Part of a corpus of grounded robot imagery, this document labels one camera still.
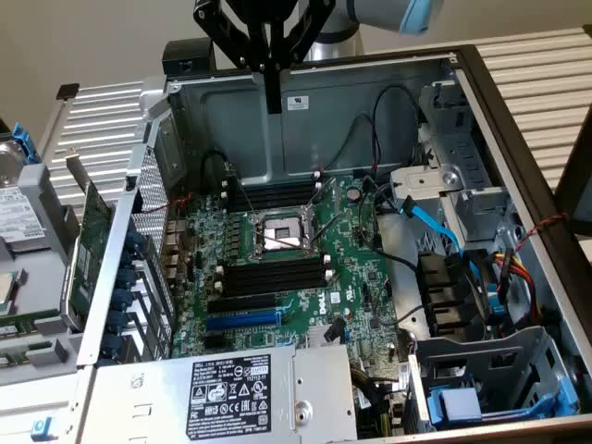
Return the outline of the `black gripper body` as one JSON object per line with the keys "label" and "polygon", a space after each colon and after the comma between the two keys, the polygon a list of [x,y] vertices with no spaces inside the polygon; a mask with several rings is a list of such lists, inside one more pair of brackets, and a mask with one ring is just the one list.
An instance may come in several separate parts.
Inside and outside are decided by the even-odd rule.
{"label": "black gripper body", "polygon": [[228,0],[227,4],[242,23],[249,25],[283,23],[293,12],[297,1]]}

